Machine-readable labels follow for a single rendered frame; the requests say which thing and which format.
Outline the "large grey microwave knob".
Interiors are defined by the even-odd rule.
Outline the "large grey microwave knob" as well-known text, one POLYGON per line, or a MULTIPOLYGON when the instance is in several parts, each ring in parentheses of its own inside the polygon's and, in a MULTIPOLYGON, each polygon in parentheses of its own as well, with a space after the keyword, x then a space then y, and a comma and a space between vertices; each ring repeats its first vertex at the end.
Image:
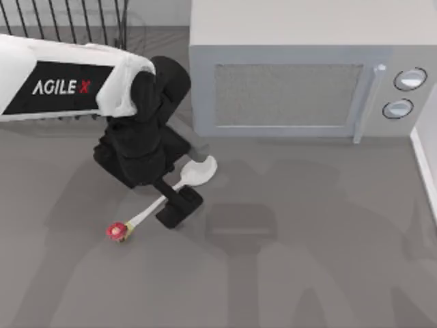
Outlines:
POLYGON ((412 68, 399 72, 394 80, 393 85, 397 90, 409 92, 421 87, 427 81, 427 72, 423 68, 412 68))

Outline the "small grey microwave knob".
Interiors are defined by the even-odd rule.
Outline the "small grey microwave knob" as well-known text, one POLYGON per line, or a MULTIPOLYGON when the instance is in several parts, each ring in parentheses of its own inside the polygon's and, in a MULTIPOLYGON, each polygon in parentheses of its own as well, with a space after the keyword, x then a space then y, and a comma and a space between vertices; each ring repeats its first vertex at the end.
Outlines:
POLYGON ((382 108, 382 115, 388 120, 400 120, 408 116, 414 109, 414 104, 406 98, 388 102, 382 108))

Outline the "pale grey microwave oven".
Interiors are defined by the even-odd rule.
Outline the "pale grey microwave oven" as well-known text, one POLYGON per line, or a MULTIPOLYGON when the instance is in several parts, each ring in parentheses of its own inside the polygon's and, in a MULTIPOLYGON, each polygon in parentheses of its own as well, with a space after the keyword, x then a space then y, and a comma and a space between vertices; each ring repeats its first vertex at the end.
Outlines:
POLYGON ((437 0, 192 0, 193 45, 387 46, 392 53, 362 139, 408 137, 437 88, 437 0), (427 81, 397 90, 395 76, 416 67, 427 81), (383 106, 403 98, 413 111, 386 119, 383 106))

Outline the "grey microwave door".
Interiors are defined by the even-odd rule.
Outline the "grey microwave door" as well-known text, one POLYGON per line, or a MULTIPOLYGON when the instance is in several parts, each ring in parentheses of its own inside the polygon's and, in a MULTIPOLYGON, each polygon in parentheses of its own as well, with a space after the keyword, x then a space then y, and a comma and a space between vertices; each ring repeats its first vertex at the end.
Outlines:
POLYGON ((195 130, 206 137, 351 137, 387 46, 193 45, 195 130))

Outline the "white spoon with red flower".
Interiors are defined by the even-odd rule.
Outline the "white spoon with red flower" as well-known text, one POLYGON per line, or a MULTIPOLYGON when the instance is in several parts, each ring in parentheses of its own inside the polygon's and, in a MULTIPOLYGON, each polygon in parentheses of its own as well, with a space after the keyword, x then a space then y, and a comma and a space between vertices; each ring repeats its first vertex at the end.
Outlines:
MULTIPOLYGON (((190 186, 195 189, 195 187, 209 182, 214 177, 217 169, 217 160, 212 155, 207 156, 202 162, 190 160, 180 170, 180 179, 177 183, 172 185, 172 188, 175 191, 178 191, 183 186, 190 186)), ((106 235, 112 241, 116 241, 118 243, 124 242, 141 223, 150 217, 160 205, 164 206, 166 202, 167 199, 165 196, 160 194, 160 196, 145 210, 141 211, 128 221, 118 221, 112 223, 106 229, 106 235)))

